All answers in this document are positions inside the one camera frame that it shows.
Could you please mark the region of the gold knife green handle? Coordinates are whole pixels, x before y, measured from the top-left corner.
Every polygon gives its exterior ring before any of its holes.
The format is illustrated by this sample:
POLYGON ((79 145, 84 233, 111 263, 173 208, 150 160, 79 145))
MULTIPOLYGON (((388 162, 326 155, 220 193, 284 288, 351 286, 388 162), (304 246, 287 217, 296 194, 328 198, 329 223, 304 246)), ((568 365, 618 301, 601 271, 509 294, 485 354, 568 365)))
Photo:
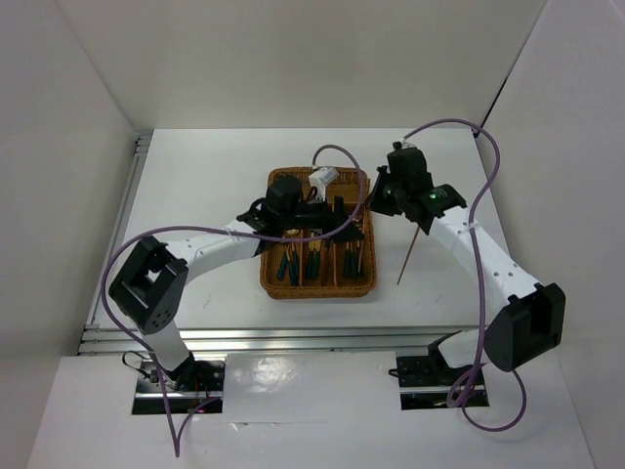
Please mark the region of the gold knife green handle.
POLYGON ((313 279, 316 265, 316 242, 312 241, 308 244, 308 257, 305 271, 305 279, 313 279))
POLYGON ((314 243, 313 250, 312 250, 313 256, 312 256, 311 273, 312 273, 313 280, 318 279, 319 269, 320 269, 320 260, 321 260, 321 248, 322 248, 322 241, 321 240, 316 241, 314 243))

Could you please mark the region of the large gold spoon green handle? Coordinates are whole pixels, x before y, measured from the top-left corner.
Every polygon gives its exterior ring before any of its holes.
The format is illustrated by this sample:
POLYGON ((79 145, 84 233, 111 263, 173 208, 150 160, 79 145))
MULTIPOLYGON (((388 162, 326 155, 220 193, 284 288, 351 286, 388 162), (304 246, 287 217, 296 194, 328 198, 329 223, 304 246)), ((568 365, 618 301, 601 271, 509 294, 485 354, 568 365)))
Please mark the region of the large gold spoon green handle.
POLYGON ((290 261, 289 261, 289 277, 290 284, 292 286, 299 285, 299 256, 297 252, 297 248, 291 246, 290 247, 290 261))

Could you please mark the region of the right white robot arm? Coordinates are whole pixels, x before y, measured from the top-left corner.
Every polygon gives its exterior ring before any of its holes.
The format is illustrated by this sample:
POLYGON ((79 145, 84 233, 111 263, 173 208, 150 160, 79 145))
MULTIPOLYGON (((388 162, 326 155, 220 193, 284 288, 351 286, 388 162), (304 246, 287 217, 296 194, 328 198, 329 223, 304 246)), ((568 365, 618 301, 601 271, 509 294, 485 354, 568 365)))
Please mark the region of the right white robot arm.
POLYGON ((402 215, 447 249, 474 279, 484 283, 485 331, 457 332, 438 341, 426 370, 437 383, 449 382, 474 360, 510 372, 562 342, 565 294, 522 269, 470 219, 465 199, 450 185, 435 186, 425 155, 401 142, 367 198, 371 211, 402 215))

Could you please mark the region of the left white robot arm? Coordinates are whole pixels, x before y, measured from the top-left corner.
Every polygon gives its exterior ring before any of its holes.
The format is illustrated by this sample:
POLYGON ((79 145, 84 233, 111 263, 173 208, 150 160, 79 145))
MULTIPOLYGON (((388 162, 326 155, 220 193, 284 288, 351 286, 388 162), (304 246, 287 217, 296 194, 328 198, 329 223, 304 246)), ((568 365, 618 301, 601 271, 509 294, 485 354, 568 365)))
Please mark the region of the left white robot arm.
POLYGON ((363 238, 341 200, 306 199, 302 182, 282 175, 221 229, 179 241, 162 242, 153 234, 137 240, 108 296, 139 330, 141 343, 160 365, 159 379, 170 389, 188 386, 195 369, 195 358, 175 324, 185 287, 224 265, 265 253, 290 231, 308 232, 309 242, 363 238))

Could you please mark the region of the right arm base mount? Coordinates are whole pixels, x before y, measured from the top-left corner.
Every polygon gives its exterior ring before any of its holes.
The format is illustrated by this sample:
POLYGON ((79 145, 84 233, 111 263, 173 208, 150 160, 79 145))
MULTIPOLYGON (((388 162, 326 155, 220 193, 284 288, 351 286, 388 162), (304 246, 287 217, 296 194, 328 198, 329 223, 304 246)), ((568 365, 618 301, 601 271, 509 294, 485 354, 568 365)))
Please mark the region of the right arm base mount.
POLYGON ((402 410, 447 408, 451 385, 471 368, 469 365, 451 368, 444 360, 439 345, 454 334, 446 334, 431 343, 425 356, 396 358, 396 366, 388 374, 397 380, 402 410))

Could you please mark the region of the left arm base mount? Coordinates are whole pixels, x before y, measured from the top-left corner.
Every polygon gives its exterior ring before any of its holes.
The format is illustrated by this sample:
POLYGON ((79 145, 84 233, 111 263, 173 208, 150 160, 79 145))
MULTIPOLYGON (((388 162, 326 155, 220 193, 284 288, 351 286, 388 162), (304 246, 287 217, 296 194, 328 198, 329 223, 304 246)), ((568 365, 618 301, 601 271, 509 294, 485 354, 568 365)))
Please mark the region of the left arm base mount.
POLYGON ((162 389, 167 391, 172 414, 193 413, 198 406, 197 413, 223 412, 226 373, 226 361, 223 358, 197 360, 190 373, 174 380, 164 373, 164 387, 158 380, 154 363, 146 354, 124 352, 121 362, 137 373, 132 406, 134 415, 165 414, 162 389))

